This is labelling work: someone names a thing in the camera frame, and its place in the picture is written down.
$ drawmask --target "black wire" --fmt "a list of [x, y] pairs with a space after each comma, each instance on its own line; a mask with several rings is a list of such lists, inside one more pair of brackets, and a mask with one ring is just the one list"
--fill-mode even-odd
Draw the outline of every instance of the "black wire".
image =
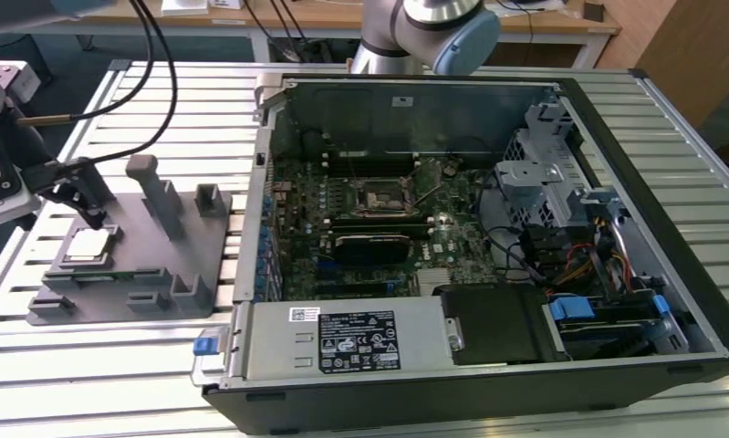
[[283, 18], [283, 14], [280, 13], [280, 8], [278, 7], [278, 3], [275, 2], [275, 0], [270, 0], [270, 3], [272, 3], [272, 9], [275, 10], [275, 13], [278, 14], [278, 19], [280, 20], [280, 24], [283, 25], [283, 30], [286, 30], [287, 32], [288, 43], [291, 44], [291, 50], [294, 50], [296, 57], [300, 59], [300, 62], [304, 62], [304, 58], [302, 57], [300, 47], [298, 46], [296, 41], [294, 37], [291, 36], [291, 32], [288, 31], [287, 20]]
[[296, 27], [296, 30], [299, 30], [300, 32], [302, 41], [304, 42], [304, 44], [310, 44], [311, 41], [310, 39], [307, 39], [307, 36], [304, 35], [304, 32], [302, 31], [300, 22], [296, 21], [296, 18], [294, 17], [294, 13], [291, 12], [291, 9], [288, 8], [288, 5], [287, 5], [287, 0], [280, 0], [280, 3], [283, 4], [283, 7], [287, 9], [288, 16], [291, 17], [291, 21], [294, 22], [294, 26]]
[[522, 258], [514, 251], [510, 251], [508, 248], [500, 242], [498, 242], [498, 240], [491, 236], [491, 234], [488, 233], [488, 231], [484, 227], [484, 220], [482, 218], [483, 217], [482, 216], [482, 210], [483, 210], [482, 209], [482, 200], [484, 199], [486, 185], [488, 184], [488, 180], [491, 180], [491, 177], [495, 175], [496, 170], [498, 170], [498, 168], [492, 168], [492, 170], [486, 175], [484, 181], [482, 183], [482, 190], [478, 192], [478, 202], [476, 202], [476, 206], [478, 206], [478, 225], [482, 227], [482, 230], [486, 233], [486, 238], [488, 239], [488, 242], [491, 242], [491, 244], [498, 247], [499, 251], [502, 251], [503, 253], [510, 255], [512, 257], [512, 259], [516, 262], [519, 262], [519, 265], [522, 265], [522, 267], [524, 268], [524, 270], [527, 271], [527, 273], [530, 274], [532, 279], [538, 283], [544, 284], [544, 283], [547, 283], [546, 276], [540, 272], [538, 272], [538, 270], [530, 265], [530, 263], [526, 262], [524, 258]]
[[170, 79], [172, 81], [172, 98], [170, 100], [170, 109], [167, 110], [167, 116], [164, 117], [164, 122], [162, 123], [162, 126], [156, 130], [156, 133], [154, 134], [151, 139], [146, 141], [146, 143], [143, 143], [142, 146], [138, 146], [136, 148], [128, 149], [126, 151], [103, 155], [102, 157], [92, 158], [84, 162], [76, 162], [74, 164], [68, 164], [64, 166], [64, 170], [67, 172], [71, 172], [87, 166], [92, 166], [94, 164], [98, 164], [100, 162], [108, 162], [110, 160], [116, 160], [119, 158], [128, 157], [130, 155], [134, 155], [144, 151], [156, 143], [156, 141], [159, 140], [159, 138], [167, 131], [167, 128], [170, 127], [170, 123], [172, 122], [172, 117], [175, 116], [175, 110], [178, 108], [178, 72], [175, 70], [175, 58], [172, 57], [172, 52], [170, 51], [170, 45], [167, 44], [167, 38], [164, 37], [162, 28], [159, 26], [159, 23], [156, 22], [156, 18], [154, 17], [154, 14], [150, 12], [150, 9], [146, 6], [146, 0], [134, 0], [134, 1], [139, 4], [139, 7], [146, 13], [147, 20], [151, 23], [151, 26], [154, 27], [154, 31], [156, 32], [156, 38], [159, 39], [159, 42], [162, 43], [162, 49], [164, 51], [164, 54], [167, 55], [167, 66], [170, 68]]
[[506, 4], [503, 4], [500, 0], [498, 0], [498, 3], [506, 9], [510, 9], [512, 11], [522, 11], [526, 13], [526, 19], [530, 23], [530, 43], [526, 46], [524, 60], [522, 61], [522, 67], [526, 67], [526, 64], [528, 63], [528, 60], [530, 60], [531, 51], [532, 51], [532, 43], [535, 42], [535, 27], [532, 26], [532, 12], [543, 12], [546, 8], [544, 7], [528, 8], [528, 7], [523, 7], [522, 4], [519, 3], [514, 3], [516, 7], [510, 7]]
[[130, 102], [134, 99], [134, 96], [136, 96], [136, 93], [139, 93], [143, 90], [143, 87], [146, 86], [147, 79], [150, 78], [150, 74], [154, 71], [154, 37], [150, 34], [150, 26], [146, 20], [146, 14], [143, 13], [143, 10], [139, 7], [139, 4], [136, 3], [138, 0], [130, 0], [130, 3], [132, 4], [134, 11], [136, 12], [136, 17], [140, 19], [140, 23], [143, 25], [143, 30], [146, 32], [146, 43], [147, 43], [147, 65], [146, 65], [146, 73], [143, 73], [143, 77], [140, 78], [140, 81], [134, 86], [132, 91], [130, 91], [130, 94], [127, 94], [123, 99], [120, 99], [114, 104], [106, 106], [104, 108], [100, 108], [92, 112], [87, 112], [83, 114], [72, 114], [70, 116], [71, 121], [80, 121], [92, 119], [94, 117], [99, 117], [103, 114], [107, 114], [112, 110], [116, 110], [120, 108], [127, 102]]
[[264, 25], [262, 24], [259, 18], [256, 17], [256, 14], [254, 13], [254, 9], [251, 9], [251, 3], [248, 2], [248, 0], [244, 0], [243, 3], [246, 4], [247, 12], [251, 14], [251, 18], [254, 18], [254, 22], [256, 23], [256, 26], [259, 26], [259, 29], [262, 29], [262, 33], [264, 34], [264, 36], [267, 37], [267, 39], [270, 40], [275, 48], [280, 49], [280, 46], [278, 45], [278, 41], [275, 40], [275, 38], [272, 38], [272, 35], [270, 35], [270, 32], [267, 32]]

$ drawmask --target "red wire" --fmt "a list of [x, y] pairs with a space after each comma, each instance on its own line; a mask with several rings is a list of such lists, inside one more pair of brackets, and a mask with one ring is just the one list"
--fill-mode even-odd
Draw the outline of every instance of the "red wire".
[[572, 248], [570, 248], [570, 252], [568, 252], [568, 263], [566, 264], [564, 266], [564, 269], [568, 270], [570, 269], [570, 264], [572, 263], [572, 254], [575, 253], [575, 250], [576, 249], [580, 249], [580, 248], [587, 248], [590, 246], [594, 246], [592, 244], [578, 244], [575, 246], [572, 246]]

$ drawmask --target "sticker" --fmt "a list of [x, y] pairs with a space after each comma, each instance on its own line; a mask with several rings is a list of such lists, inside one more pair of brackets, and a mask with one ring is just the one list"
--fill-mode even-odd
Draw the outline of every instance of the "sticker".
[[391, 98], [391, 106], [392, 107], [412, 107], [414, 105], [414, 98], [407, 96], [398, 96], [395, 98]]
[[399, 370], [394, 311], [326, 313], [318, 320], [319, 369], [324, 374]]
[[288, 310], [288, 322], [318, 321], [320, 308], [291, 308]]
[[212, 20], [214, 25], [235, 25], [244, 26], [247, 24], [246, 20]]

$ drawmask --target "aluminum workbench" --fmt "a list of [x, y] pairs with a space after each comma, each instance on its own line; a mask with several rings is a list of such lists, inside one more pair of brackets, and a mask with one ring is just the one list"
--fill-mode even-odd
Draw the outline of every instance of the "aluminum workbench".
[[[126, 95], [144, 63], [108, 71], [88, 110]], [[0, 256], [0, 438], [67, 436], [236, 437], [230, 421], [191, 385], [191, 343], [203, 328], [228, 324], [239, 230], [256, 136], [254, 85], [260, 72], [344, 72], [342, 66], [182, 63], [172, 128], [148, 151], [179, 191], [218, 183], [235, 193], [211, 318], [32, 327], [24, 321], [44, 271], [72, 222], [72, 211], [43, 209], [35, 230], [16, 231]], [[729, 299], [729, 171], [648, 79], [624, 71], [488, 68], [480, 75], [575, 77], [608, 123], [667, 213]], [[170, 100], [168, 69], [112, 114], [80, 122], [62, 159], [99, 156], [150, 138]], [[594, 154], [599, 180], [611, 179]], [[136, 192], [126, 160], [99, 166], [114, 192]], [[729, 437], [729, 377], [679, 387], [627, 409], [436, 423], [314, 436]]]

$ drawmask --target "barcode sticker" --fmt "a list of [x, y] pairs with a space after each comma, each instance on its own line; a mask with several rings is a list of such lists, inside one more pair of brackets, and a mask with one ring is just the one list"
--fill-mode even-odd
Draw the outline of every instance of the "barcode sticker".
[[291, 308], [288, 310], [290, 322], [318, 321], [320, 308]]

